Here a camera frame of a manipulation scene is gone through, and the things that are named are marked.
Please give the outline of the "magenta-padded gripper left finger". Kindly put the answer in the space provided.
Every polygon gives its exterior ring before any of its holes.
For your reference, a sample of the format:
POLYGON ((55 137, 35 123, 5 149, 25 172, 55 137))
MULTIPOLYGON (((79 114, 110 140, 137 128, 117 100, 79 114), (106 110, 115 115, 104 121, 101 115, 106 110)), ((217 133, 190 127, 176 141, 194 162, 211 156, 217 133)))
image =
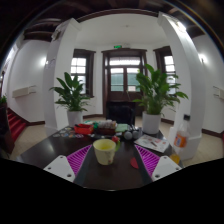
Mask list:
POLYGON ((92 155, 93 147, 92 145, 87 145, 68 156, 59 155, 44 170, 82 186, 92 155))

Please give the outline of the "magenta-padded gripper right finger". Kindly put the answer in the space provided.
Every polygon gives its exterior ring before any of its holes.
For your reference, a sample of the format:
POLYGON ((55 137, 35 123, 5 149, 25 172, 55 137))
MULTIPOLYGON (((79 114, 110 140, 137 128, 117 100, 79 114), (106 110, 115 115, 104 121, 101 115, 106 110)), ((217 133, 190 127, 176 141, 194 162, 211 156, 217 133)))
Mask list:
POLYGON ((144 169, 152 181, 157 181, 181 170, 181 167, 168 156, 159 157, 148 149, 138 145, 135 148, 139 153, 144 169))

